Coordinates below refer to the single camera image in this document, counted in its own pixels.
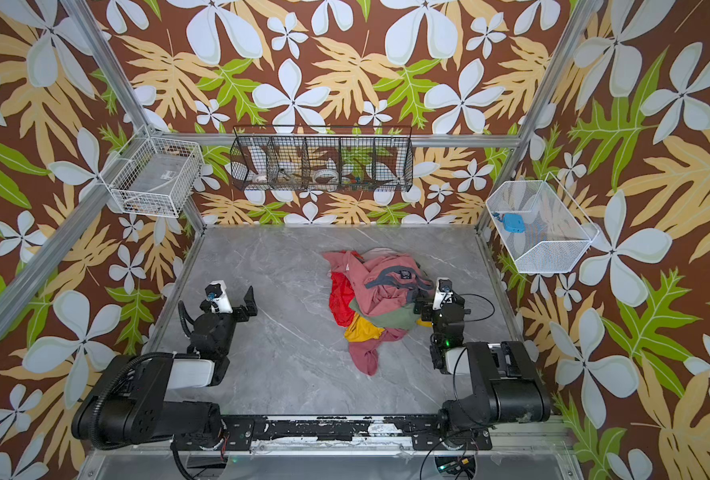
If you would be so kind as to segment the yellow cloth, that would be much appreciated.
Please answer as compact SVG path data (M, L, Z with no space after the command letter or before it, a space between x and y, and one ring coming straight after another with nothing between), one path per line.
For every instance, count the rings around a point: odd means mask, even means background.
M352 322L345 329L344 338L349 343L362 343L378 340L383 332L383 328L373 325L369 320L355 313Z

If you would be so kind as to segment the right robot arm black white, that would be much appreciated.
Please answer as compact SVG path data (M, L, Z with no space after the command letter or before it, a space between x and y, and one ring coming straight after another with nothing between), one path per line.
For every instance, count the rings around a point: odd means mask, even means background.
M466 342L469 310L464 298L451 290L438 292L433 299L418 296L414 312L431 324L433 368L452 378L453 398L438 412L442 432L549 419L551 401L523 343Z

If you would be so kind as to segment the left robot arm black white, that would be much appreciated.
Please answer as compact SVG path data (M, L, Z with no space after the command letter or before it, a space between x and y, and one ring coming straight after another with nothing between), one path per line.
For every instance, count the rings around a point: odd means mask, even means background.
M195 449L223 443L226 427L217 404L168 401L166 394L222 382L237 325L258 315L254 289L247 290L241 305L233 306L226 284L212 282L200 309L194 318L183 302L178 303L180 324L189 340L185 352L113 359L74 415L72 436L105 451L164 440Z

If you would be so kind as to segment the red cloth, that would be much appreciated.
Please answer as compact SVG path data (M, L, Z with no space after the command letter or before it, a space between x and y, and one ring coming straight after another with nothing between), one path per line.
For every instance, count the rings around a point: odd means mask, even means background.
M347 328L354 320L355 312L350 307L355 294L350 281L340 272L331 273L331 292L329 296L329 309L334 321L340 327Z

